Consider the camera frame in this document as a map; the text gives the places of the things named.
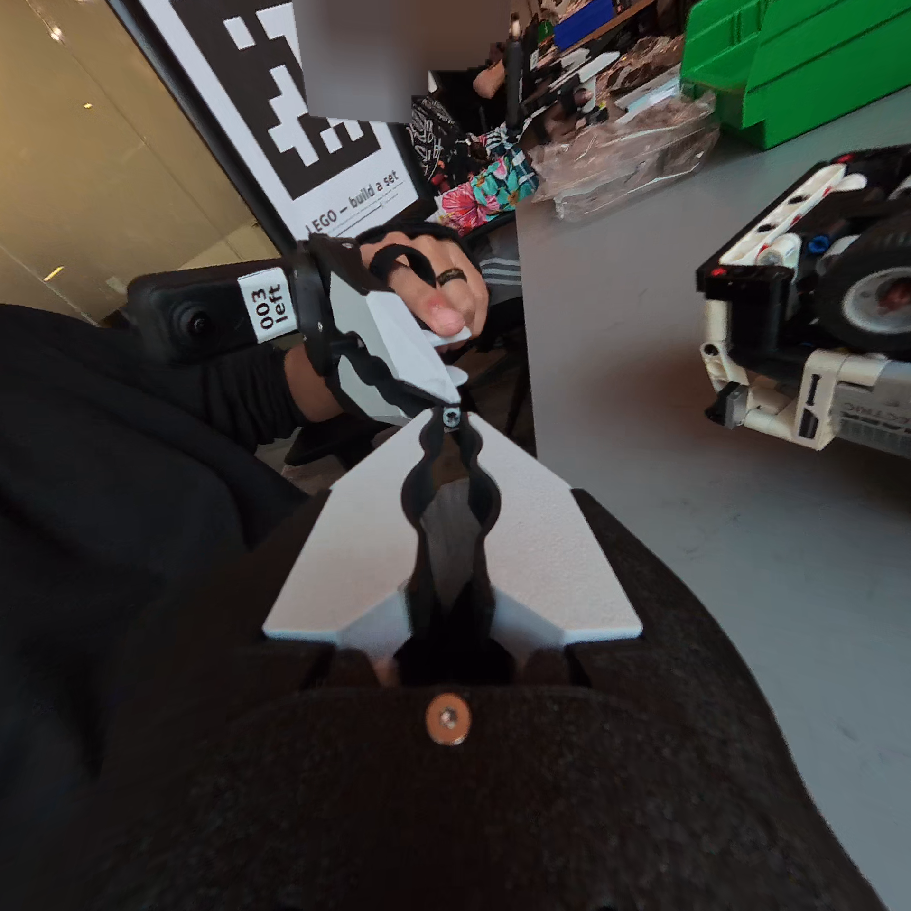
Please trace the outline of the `clear plastic bags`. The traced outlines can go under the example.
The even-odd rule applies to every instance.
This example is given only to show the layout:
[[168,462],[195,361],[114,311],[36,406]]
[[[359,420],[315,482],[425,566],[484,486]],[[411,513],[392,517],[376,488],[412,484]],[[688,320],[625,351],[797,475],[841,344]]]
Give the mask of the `clear plastic bags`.
[[531,201],[562,222],[588,222],[698,173],[721,134],[715,108],[712,91],[676,94],[536,149]]

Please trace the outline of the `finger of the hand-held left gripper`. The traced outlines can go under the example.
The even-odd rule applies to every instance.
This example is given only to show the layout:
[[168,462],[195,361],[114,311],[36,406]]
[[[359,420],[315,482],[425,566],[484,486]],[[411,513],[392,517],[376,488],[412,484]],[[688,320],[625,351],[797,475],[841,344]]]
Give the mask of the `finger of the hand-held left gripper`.
[[334,274],[329,302],[338,332],[356,338],[379,361],[398,393],[414,393],[437,403],[458,403],[455,380],[426,332],[404,302],[391,291],[356,290]]
[[335,370],[338,389],[352,408],[375,422],[403,427],[431,410],[431,398],[420,385],[422,367],[419,359],[356,350],[340,354]]

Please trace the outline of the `black and white marker poster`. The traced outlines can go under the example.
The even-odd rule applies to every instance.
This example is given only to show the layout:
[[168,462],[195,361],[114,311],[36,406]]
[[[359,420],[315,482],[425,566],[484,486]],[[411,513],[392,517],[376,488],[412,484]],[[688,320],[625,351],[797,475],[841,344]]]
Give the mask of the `black and white marker poster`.
[[403,126],[311,115],[291,2],[108,6],[278,251],[434,212]]

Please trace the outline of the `green plastic bin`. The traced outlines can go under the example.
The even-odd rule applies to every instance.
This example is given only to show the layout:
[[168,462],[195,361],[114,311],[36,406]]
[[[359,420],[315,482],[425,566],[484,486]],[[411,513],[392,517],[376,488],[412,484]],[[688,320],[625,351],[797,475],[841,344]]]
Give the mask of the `green plastic bin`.
[[684,39],[681,89],[755,149],[910,85],[908,1],[703,1]]

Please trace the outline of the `person's left hand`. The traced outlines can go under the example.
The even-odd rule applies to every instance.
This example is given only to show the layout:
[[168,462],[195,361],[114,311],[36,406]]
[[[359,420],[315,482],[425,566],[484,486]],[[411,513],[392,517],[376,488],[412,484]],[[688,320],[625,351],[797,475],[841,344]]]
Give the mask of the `person's left hand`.
[[391,222],[357,236],[363,265],[369,270],[383,251],[408,248],[428,262],[416,272],[406,253],[393,257],[389,273],[381,279],[427,329],[442,338],[453,338],[468,329],[472,338],[484,329],[489,295],[484,279],[465,251],[457,233],[432,222]]

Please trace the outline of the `white and black lego car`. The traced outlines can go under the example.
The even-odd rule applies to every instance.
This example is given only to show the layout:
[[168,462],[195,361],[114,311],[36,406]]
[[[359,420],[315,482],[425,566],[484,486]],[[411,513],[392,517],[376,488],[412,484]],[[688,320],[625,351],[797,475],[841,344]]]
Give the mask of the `white and black lego car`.
[[909,459],[909,144],[816,163],[696,285],[710,421]]

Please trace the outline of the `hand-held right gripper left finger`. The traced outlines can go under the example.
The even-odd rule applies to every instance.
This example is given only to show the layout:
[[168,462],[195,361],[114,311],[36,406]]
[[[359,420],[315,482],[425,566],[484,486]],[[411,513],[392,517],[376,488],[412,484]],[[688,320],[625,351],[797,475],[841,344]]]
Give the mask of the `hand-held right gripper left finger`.
[[382,685],[397,683],[393,655],[411,636],[404,587],[418,545],[402,488],[434,416],[416,416],[335,482],[262,625],[266,637],[359,651]]

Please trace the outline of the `person's left forearm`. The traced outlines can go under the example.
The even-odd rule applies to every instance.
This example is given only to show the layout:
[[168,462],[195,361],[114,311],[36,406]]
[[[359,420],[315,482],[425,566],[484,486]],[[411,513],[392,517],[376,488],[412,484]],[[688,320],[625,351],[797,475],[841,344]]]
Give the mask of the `person's left forearm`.
[[253,454],[343,407],[299,344],[255,345],[202,363],[159,363],[125,331],[2,305],[2,378],[21,391],[62,393],[163,434],[200,427]]

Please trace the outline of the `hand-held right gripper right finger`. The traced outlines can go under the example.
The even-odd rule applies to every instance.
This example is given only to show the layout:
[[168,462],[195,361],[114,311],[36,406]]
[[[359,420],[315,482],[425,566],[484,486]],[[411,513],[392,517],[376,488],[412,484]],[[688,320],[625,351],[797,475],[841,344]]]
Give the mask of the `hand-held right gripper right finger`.
[[459,674],[519,679],[539,652],[633,641],[643,622],[576,491],[479,416],[458,432],[454,634]]

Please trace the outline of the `blue plastic bin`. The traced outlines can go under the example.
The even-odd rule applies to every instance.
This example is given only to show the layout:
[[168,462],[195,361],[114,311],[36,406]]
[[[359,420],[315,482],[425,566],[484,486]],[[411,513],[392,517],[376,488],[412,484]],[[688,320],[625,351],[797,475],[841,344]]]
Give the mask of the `blue plastic bin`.
[[607,25],[616,15],[614,1],[569,1],[562,3],[556,12],[553,42],[560,51],[566,51],[599,28]]

